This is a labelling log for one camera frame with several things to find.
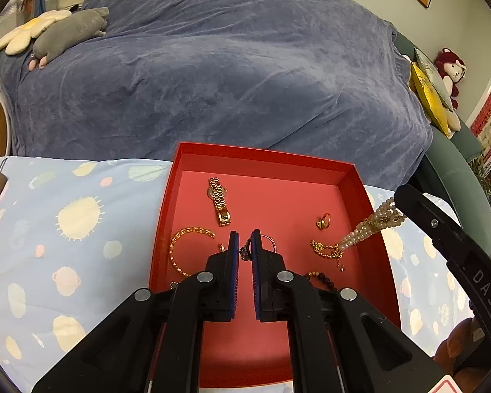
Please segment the gold wrist watch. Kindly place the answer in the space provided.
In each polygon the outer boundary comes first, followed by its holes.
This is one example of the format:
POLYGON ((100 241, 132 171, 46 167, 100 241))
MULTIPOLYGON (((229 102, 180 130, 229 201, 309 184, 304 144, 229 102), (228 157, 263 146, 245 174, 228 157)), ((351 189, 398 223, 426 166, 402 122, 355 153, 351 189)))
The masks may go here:
POLYGON ((208 179, 207 196, 213 202, 217 222, 220 227, 230 225, 231 215, 227 208, 225 195, 227 190, 217 177, 208 179))

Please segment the blue planet print cloth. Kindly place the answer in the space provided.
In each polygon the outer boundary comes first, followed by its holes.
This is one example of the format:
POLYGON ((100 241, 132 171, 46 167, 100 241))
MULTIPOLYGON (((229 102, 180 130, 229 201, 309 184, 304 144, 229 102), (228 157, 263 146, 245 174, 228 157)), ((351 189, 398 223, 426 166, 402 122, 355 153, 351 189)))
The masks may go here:
POLYGON ((146 283, 169 170, 0 157, 0 364, 19 390, 146 283))

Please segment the yellow satin pillow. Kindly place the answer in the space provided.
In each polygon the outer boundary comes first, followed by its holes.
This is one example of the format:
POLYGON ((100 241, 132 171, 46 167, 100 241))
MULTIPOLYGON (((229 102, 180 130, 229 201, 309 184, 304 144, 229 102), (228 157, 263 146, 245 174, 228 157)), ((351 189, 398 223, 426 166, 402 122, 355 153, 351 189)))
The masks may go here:
POLYGON ((416 62, 410 63, 410 89, 419 98, 429 121, 448 139, 460 131, 460 118, 444 105, 435 86, 416 62))

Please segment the blue blanket covered sofa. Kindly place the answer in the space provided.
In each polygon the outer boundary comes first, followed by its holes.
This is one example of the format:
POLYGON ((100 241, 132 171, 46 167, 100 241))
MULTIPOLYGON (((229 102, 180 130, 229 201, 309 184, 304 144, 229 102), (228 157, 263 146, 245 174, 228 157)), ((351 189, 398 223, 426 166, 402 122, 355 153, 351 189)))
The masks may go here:
POLYGON ((0 61, 12 152, 169 160, 182 141, 355 164, 409 180, 433 131, 396 29, 353 0, 85 0, 103 36, 30 71, 0 61))

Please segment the red monkey plush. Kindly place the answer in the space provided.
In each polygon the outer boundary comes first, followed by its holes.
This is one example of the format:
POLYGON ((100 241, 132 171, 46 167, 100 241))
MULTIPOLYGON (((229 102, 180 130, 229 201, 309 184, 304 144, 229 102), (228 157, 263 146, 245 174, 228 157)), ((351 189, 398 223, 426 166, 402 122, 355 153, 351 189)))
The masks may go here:
POLYGON ((435 66, 450 95, 452 108, 457 109, 459 104, 456 101, 456 97, 460 93, 457 84, 466 75, 465 62, 450 48, 444 47, 438 52, 435 58, 435 66))

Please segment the grey satin pillow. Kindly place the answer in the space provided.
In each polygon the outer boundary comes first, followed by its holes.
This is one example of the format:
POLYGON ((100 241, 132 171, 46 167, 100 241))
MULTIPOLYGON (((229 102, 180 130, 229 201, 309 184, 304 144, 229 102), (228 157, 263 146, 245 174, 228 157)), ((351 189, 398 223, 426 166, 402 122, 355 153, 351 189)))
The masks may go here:
POLYGON ((419 48, 415 47, 414 51, 420 69, 427 76, 429 81, 431 81, 444 106, 446 106, 448 109, 453 109, 450 93, 448 92, 444 84, 444 80, 439 74, 435 64, 429 60, 429 57, 423 51, 420 51, 419 48))

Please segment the grey plush toy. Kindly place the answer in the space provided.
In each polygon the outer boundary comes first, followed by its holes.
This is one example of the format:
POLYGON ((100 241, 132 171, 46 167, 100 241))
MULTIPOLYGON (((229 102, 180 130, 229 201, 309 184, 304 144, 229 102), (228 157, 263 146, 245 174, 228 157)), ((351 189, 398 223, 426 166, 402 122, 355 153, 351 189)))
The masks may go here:
POLYGON ((44 68, 72 46, 104 36, 109 12, 108 7, 75 11, 53 23, 35 40, 28 69, 44 68))

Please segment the cream flower cushion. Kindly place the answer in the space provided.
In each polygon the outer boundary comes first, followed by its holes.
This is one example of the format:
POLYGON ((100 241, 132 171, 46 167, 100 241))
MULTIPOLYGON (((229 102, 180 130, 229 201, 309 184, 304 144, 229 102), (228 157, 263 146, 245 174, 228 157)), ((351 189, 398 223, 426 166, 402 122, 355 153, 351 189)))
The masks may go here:
POLYGON ((0 51, 4 50, 9 56, 23 52, 32 39, 38 38, 51 25, 71 16, 71 11, 45 11, 40 16, 27 21, 0 38, 0 51))

